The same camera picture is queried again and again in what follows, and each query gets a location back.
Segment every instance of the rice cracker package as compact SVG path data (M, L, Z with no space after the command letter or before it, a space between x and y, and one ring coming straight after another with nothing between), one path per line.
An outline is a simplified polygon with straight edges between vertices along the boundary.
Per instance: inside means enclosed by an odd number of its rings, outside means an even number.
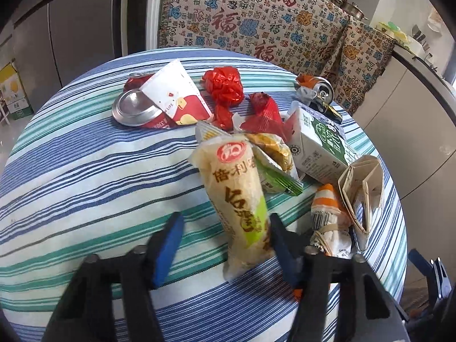
M263 191L248 140L242 135L203 141L189 158L198 167L204 187L228 234L231 281L270 258L270 223Z

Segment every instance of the red plastic bag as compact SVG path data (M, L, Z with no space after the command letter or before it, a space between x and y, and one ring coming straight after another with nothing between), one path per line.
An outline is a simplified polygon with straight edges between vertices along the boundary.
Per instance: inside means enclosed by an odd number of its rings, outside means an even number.
M239 105L244 100L239 71L233 67L214 68L204 74L202 81L216 104L214 123L225 131L231 131L233 114L228 108Z
M291 123L283 123L277 103L264 92L250 94L250 103L255 115L241 124L241 129L248 133L273 133L285 142L291 137Z

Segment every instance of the tablecloth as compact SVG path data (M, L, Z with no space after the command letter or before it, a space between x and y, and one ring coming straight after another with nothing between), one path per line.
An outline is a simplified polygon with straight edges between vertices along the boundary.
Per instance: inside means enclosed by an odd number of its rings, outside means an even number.
M165 340L286 339L297 303L275 258L232 284L223 279L227 239L198 170L186 160L197 146L194 126L133 129L111 116L111 104L129 73L155 72L175 58L198 85L206 70L234 66L247 94L265 91L280 110L297 99L295 75L280 67L234 52L191 47L110 61L56 93L19 137L0 180L0 302L22 340L40 340L85 256L126 253L160 230L173 211L185 215L184 236L165 285L151 292ZM237 111L247 114L247 100ZM353 119L341 114L348 142L361 154L378 156ZM374 224L365 255L386 290L398 298L405 277L406 230L393 181L383 162L382 167L384 213ZM298 197L269 195L268 209L279 213L289 230L310 227L318 186L308 178ZM126 341L119 287L113 295L119 341ZM334 335L337 297L338 288L331 287L325 341Z

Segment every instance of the striped tablecloth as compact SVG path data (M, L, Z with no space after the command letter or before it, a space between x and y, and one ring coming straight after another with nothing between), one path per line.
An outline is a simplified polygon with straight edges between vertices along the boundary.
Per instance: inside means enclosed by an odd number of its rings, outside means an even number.
M245 92L265 91L286 110L296 100L295 76L241 54L171 48L99 66L60 90L28 124L0 181L0 302L24 341L38 341L72 272L85 256L126 253L160 230L173 211L185 233L166 284L152 291L166 341L284 341L297 303L275 258L233 284L224 282L226 236L198 170L187 157L194 127L132 129L111 117L111 104L131 72L155 72L179 58L195 83L208 69L234 66ZM246 114L248 102L238 108ZM343 111L348 142L378 152ZM385 288L400 297L407 241L400 201L385 165L385 209L370 237L367 259ZM289 230L310 226L318 184L298 197L270 195L270 212ZM324 340L334 334L336 287L330 290ZM114 289L119 341L128 340L119 288Z

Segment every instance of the green label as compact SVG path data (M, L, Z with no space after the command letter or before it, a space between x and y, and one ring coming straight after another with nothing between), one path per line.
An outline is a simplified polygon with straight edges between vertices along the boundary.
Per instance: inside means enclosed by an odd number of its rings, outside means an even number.
M321 140L323 148L334 155L338 160L347 164L344 157L345 149L339 137L315 117L313 117L312 126L318 138Z

